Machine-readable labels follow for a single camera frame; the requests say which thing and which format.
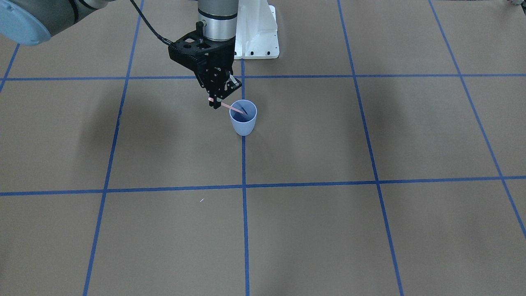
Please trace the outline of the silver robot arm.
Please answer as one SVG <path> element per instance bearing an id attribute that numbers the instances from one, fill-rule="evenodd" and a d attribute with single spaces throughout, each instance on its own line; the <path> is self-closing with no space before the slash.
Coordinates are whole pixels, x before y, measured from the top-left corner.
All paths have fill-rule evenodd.
<path id="1" fill-rule="evenodd" d="M 152 34 L 167 45 L 171 60 L 194 73 L 212 108 L 220 108 L 241 88 L 233 71 L 237 0 L 200 0 L 195 30 L 176 41 L 160 35 L 137 2 L 131 4 Z M 21 45 L 36 46 L 107 5 L 107 0 L 2 0 L 1 34 Z"/>

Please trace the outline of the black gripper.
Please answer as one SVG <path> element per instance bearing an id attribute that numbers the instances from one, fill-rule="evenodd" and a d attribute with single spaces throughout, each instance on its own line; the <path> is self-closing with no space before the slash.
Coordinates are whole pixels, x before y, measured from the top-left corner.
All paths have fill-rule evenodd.
<path id="1" fill-rule="evenodd" d="M 223 43 L 217 50 L 197 57 L 196 77 L 199 84 L 207 90 L 209 106 L 213 109 L 220 108 L 223 98 L 237 90 L 237 80 L 231 80 L 234 50 L 234 43 Z"/>

